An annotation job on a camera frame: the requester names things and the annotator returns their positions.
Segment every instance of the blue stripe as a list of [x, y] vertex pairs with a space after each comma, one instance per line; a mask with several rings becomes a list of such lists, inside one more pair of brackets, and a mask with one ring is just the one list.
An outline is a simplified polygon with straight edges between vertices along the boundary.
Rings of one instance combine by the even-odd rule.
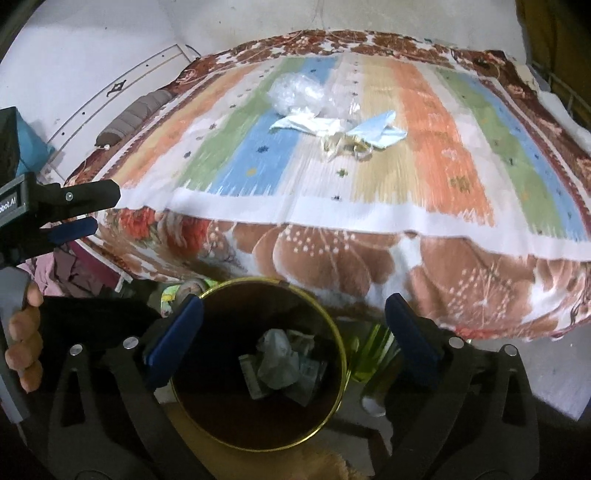
[[[306, 59], [300, 73], [325, 84], [336, 56]], [[303, 133], [278, 129], [269, 132], [280, 116], [269, 109], [261, 115], [235, 150], [230, 162], [217, 174], [208, 192], [228, 196], [273, 195]]]
[[501, 121], [509, 129], [511, 135], [519, 141], [521, 148], [523, 148], [525, 154], [530, 159], [534, 171], [542, 179], [548, 192], [552, 195], [552, 200], [556, 205], [566, 236], [577, 241], [587, 240], [586, 228], [581, 218], [580, 210], [575, 204], [574, 199], [566, 190], [554, 169], [549, 165], [545, 155], [528, 135], [519, 120], [515, 118], [515, 115], [507, 108], [500, 98], [481, 84], [477, 79], [465, 73], [461, 73], [460, 75], [473, 90], [477, 91], [488, 100], [488, 102], [495, 108]]

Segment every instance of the teal cushion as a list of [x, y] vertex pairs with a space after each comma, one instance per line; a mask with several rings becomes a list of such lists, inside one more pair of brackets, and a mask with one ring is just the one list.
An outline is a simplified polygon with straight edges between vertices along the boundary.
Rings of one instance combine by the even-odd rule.
[[18, 163], [17, 177], [25, 172], [39, 173], [47, 160], [56, 151], [46, 144], [25, 122], [17, 110], [18, 146], [21, 149], [21, 161]]

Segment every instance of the pink cloth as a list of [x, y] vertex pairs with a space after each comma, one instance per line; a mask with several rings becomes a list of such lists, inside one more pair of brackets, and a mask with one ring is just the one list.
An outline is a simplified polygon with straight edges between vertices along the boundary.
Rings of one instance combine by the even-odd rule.
[[56, 248], [22, 265], [43, 296], [86, 298], [97, 296], [103, 284], [74, 256]]
[[91, 275], [93, 275], [103, 285], [112, 288], [113, 290], [117, 288], [121, 278], [121, 275], [118, 272], [109, 268], [98, 258], [90, 255], [86, 250], [78, 245], [78, 243], [70, 242], [68, 247], [70, 247], [72, 253], [74, 253], [76, 258], [81, 262], [82, 265], [84, 265], [85, 269], [88, 270]]

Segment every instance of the human hand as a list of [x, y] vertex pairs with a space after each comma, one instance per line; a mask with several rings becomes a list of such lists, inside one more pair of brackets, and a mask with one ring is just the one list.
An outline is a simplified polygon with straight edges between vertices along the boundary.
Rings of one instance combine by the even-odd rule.
[[19, 372], [21, 386], [27, 393], [39, 388], [43, 374], [39, 362], [43, 348], [43, 340], [39, 334], [39, 307], [42, 303], [43, 295], [36, 283], [31, 282], [27, 290], [27, 307], [16, 312], [8, 325], [10, 336], [16, 343], [6, 351], [6, 363], [11, 369]]

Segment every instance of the blue gripper pad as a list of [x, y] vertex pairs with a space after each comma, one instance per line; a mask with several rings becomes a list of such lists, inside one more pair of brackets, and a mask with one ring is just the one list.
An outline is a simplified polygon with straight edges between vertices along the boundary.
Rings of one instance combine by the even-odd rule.
[[92, 217], [84, 217], [73, 222], [65, 222], [50, 229], [43, 229], [47, 232], [47, 239], [55, 245], [63, 245], [77, 240], [84, 236], [94, 235], [99, 227], [97, 221]]
[[396, 337], [404, 355], [405, 369], [416, 383], [434, 388], [439, 380], [441, 355], [423, 335], [417, 316], [400, 293], [388, 297], [384, 312], [386, 325]]
[[148, 367], [144, 383], [149, 390], [165, 386], [174, 375], [203, 324], [203, 302], [189, 295], [157, 343], [144, 354]]

